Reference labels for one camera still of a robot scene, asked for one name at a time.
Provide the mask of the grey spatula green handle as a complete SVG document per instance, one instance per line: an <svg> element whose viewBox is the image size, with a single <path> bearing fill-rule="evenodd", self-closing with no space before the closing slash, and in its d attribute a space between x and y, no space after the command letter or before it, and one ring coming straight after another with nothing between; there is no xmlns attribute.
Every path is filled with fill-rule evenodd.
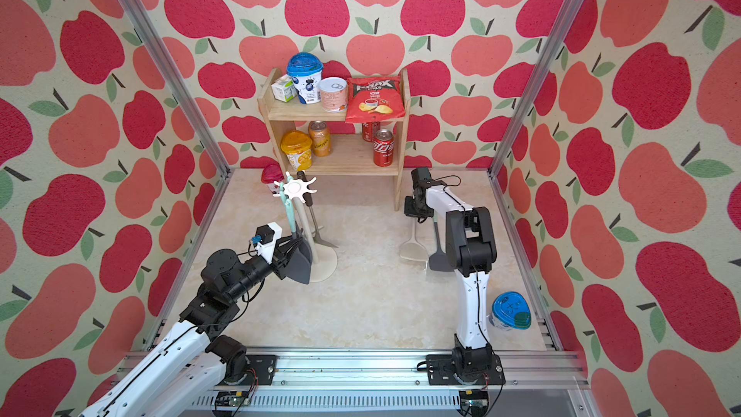
<svg viewBox="0 0 741 417"><path fill-rule="evenodd" d="M297 214L293 201L289 198L284 200L291 235L282 237L278 243L278 249L282 253L283 274L297 283L309 285L311 279L311 270L313 254L301 225L298 223Z"/></svg>

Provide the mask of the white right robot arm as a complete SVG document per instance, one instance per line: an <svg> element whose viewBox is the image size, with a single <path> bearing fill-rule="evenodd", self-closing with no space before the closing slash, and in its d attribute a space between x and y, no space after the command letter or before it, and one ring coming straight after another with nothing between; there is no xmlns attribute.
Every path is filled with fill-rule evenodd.
<svg viewBox="0 0 741 417"><path fill-rule="evenodd" d="M453 376L462 384L488 380L495 372L494 349L486 329L489 274L497 259L488 208L458 198L443 178L426 167L411 172L413 192L404 200L404 214L420 222L445 224L445 245L438 246L428 268L452 271L457 278L459 315L452 350Z"/></svg>

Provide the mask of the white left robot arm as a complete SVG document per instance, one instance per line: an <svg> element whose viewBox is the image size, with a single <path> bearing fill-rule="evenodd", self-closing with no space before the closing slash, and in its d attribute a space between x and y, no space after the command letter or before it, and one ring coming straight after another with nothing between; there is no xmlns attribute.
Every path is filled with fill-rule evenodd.
<svg viewBox="0 0 741 417"><path fill-rule="evenodd" d="M179 321L160 343L110 391L83 410L85 416L178 416L206 390L246 383L235 397L218 396L215 405L243 409L262 380L272 379L271 363L254 360L245 345L225 335L239 316L239 301L260 291L270 275L306 281L312 264L309 243L301 234L284 237L270 223L258 227L253 250L221 249L201 271L202 284Z"/></svg>

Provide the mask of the cream spoon green handle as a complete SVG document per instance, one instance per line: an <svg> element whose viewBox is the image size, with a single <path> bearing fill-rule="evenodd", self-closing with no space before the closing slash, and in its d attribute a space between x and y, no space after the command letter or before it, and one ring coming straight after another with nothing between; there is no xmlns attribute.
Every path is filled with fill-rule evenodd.
<svg viewBox="0 0 741 417"><path fill-rule="evenodd" d="M417 239L417 225L418 220L412 218L410 238L399 248L399 258L407 262L426 263L428 261L428 251Z"/></svg>

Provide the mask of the grey turner green handle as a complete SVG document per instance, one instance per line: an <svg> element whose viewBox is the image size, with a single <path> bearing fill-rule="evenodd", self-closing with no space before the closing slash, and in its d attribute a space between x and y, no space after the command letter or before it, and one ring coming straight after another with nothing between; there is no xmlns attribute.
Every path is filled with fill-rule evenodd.
<svg viewBox="0 0 741 417"><path fill-rule="evenodd" d="M452 272L453 267L448 261L448 257L442 248L442 241L439 232L439 225L437 218L433 218L433 229L435 235L435 251L428 258L428 269L436 272Z"/></svg>

